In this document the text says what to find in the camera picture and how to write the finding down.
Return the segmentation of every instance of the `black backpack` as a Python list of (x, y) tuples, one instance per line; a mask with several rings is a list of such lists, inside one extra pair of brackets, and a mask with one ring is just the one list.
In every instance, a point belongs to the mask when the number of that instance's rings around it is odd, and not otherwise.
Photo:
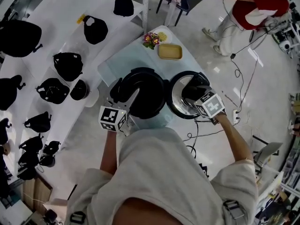
[(53, 60), (55, 69), (65, 81), (72, 82), (82, 74), (83, 63), (77, 53), (60, 52), (53, 56)]
[(6, 111), (17, 98), (17, 89), (21, 90), (26, 84), (20, 85), (22, 77), (16, 75), (12, 78), (0, 79), (0, 110)]
[(37, 176), (37, 171), (34, 167), (28, 167), (25, 171), (18, 174), (17, 177), (23, 180), (31, 180)]
[(39, 134), (36, 137), (32, 137), (25, 142), (23, 142), (20, 146), (19, 149), (23, 149), (25, 151), (29, 152), (38, 152), (43, 148), (43, 141), (42, 141), (43, 136), (41, 137), (41, 134)]
[[(89, 22), (93, 21), (94, 22), (91, 25), (88, 25), (88, 20)], [(92, 16), (86, 16), (83, 19), (84, 22), (84, 35), (86, 40), (90, 44), (97, 44), (102, 42), (108, 33), (108, 28), (106, 23), (98, 18), (92, 17)]]
[(134, 13), (132, 0), (115, 0), (113, 13), (123, 17), (132, 16)]
[(1, 22), (0, 50), (12, 57), (26, 57), (42, 47), (42, 45), (37, 47), (41, 36), (41, 28), (30, 22), (19, 20)]
[(47, 155), (54, 155), (59, 149), (60, 142), (58, 141), (52, 141), (49, 143), (49, 145), (45, 145), (45, 148), (43, 150), (43, 153)]
[(38, 154), (32, 151), (26, 151), (20, 157), (18, 164), (25, 167), (35, 167), (38, 165)]
[(61, 104), (70, 92), (70, 88), (63, 85), (58, 78), (48, 78), (37, 87), (37, 92), (43, 100)]
[(43, 155), (39, 160), (41, 166), (53, 167), (55, 165), (55, 156), (52, 155)]
[(44, 112), (38, 116), (28, 119), (24, 123), (24, 126), (26, 128), (31, 128), (33, 131), (35, 131), (37, 133), (48, 132), (51, 128), (51, 125), (50, 125), (51, 116), (52, 115), (50, 115), (50, 117), (49, 117), (48, 112)]
[(8, 118), (4, 118), (0, 121), (0, 145), (4, 145), (8, 142), (8, 134), (6, 128), (10, 128), (12, 125), (9, 123)]

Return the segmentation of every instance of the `white floor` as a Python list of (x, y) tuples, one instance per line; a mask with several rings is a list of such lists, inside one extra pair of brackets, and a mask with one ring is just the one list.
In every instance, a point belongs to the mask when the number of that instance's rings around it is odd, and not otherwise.
[[(159, 0), (150, 0), (148, 30), (164, 23), (168, 6), (163, 3), (159, 13), (156, 14), (158, 2)], [(231, 9), (232, 4), (232, 0), (225, 1), (227, 10)], [(228, 117), (232, 120), (232, 111), (240, 104), (241, 78), (235, 77), (236, 67), (230, 59), (216, 54), (212, 49), (214, 43), (201, 32), (203, 27), (217, 27), (226, 16), (222, 1), (204, 0), (188, 16), (183, 15), (177, 27), (174, 27), (178, 12), (177, 9), (169, 28), (204, 69), (213, 87), (223, 98)], [(237, 47), (242, 48), (247, 45), (248, 37), (249, 33), (245, 32)], [(283, 142), (279, 156), (273, 156), (270, 161), (271, 166), (279, 169), (291, 140), (287, 131), (291, 117), (288, 93), (298, 90), (299, 87), (297, 59), (290, 59), (271, 37), (266, 38), (255, 52), (246, 48), (238, 53), (234, 61), (244, 75), (245, 85), (242, 96), (247, 89), (257, 56), (259, 57), (257, 68), (244, 99), (242, 112), (239, 114), (240, 123), (236, 128), (252, 150), (263, 147), (260, 142), (252, 140), (252, 135), (267, 142)], [(104, 89), (105, 86), (101, 84), (100, 93)], [(100, 97), (94, 107), (84, 109), (64, 144), (65, 149), (56, 156), (56, 165), (45, 169), (43, 176), (54, 188), (52, 197), (67, 198), (86, 168), (100, 166), (106, 138), (106, 132), (100, 129), (97, 121), (101, 104)], [(176, 130), (183, 140), (188, 138), (189, 132), (196, 134), (196, 126), (192, 120), (177, 118), (170, 127)], [(200, 135), (220, 130), (219, 125), (199, 124)], [(186, 144), (191, 145), (193, 142), (194, 140), (191, 139)], [(195, 148), (196, 159), (199, 163), (208, 166), (210, 178), (213, 178), (222, 167), (233, 162), (224, 132), (199, 137)]]

